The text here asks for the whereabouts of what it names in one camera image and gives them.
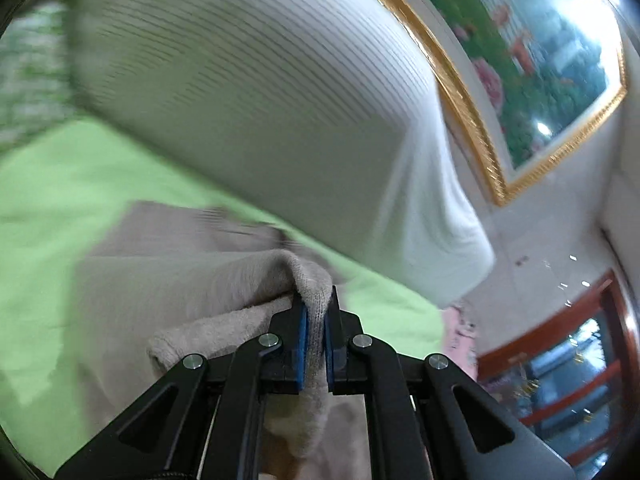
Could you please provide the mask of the beige knitted sweater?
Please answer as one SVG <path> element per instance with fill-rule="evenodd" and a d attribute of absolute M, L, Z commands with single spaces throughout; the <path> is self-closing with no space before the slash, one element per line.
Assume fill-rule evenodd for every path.
<path fill-rule="evenodd" d="M 221 209 L 133 204 L 75 272 L 73 345 L 91 432 L 104 428 L 181 358 L 230 353 L 301 296 L 308 309 L 303 390 L 267 404 L 270 471 L 367 479 L 358 396 L 326 385 L 322 321 L 344 280 L 325 258 L 265 223 Z"/>

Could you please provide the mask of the gold framed flower painting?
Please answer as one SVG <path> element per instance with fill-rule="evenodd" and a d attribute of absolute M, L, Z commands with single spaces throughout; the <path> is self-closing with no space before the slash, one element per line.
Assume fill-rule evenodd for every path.
<path fill-rule="evenodd" d="M 378 1 L 426 54 L 499 206 L 574 153 L 626 96 L 606 0 Z"/>

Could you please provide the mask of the red wooden glass cabinet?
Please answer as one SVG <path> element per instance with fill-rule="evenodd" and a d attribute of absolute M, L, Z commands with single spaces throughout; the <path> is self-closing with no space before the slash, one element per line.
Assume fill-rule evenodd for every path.
<path fill-rule="evenodd" d="M 638 328 L 616 274 L 481 356 L 478 381 L 577 478 L 594 478 L 639 408 Z"/>

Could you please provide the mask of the green bed sheet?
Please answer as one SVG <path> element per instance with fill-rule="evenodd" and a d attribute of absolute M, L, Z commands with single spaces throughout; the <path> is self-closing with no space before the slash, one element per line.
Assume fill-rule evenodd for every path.
<path fill-rule="evenodd" d="M 221 209 L 285 232 L 341 274 L 342 305 L 401 352 L 437 350 L 434 306 L 285 221 L 166 162 L 94 119 L 66 122 L 1 163 L 1 423 L 26 460 L 53 474 L 88 427 L 73 345 L 75 272 L 135 203 Z"/>

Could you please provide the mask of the pink cloth at bedside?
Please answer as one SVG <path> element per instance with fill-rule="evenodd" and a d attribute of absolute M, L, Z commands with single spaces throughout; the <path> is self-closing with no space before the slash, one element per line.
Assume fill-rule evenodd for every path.
<path fill-rule="evenodd" d="M 473 380 L 477 380 L 476 324 L 470 308 L 463 302 L 442 310 L 445 333 L 442 353 Z"/>

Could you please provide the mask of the green white checkered pillow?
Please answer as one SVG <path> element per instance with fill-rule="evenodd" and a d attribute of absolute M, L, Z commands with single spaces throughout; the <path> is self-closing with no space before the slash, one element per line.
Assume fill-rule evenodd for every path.
<path fill-rule="evenodd" d="M 65 33 L 67 6 L 46 0 L 1 37 L 1 151 L 6 154 L 76 113 Z"/>

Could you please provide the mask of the white striped large pillow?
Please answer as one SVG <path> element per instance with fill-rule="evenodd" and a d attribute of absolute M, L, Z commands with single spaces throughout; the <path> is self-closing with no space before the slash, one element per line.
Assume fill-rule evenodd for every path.
<path fill-rule="evenodd" d="M 74 0 L 100 116 L 444 306 L 495 253 L 430 63 L 378 0 Z"/>

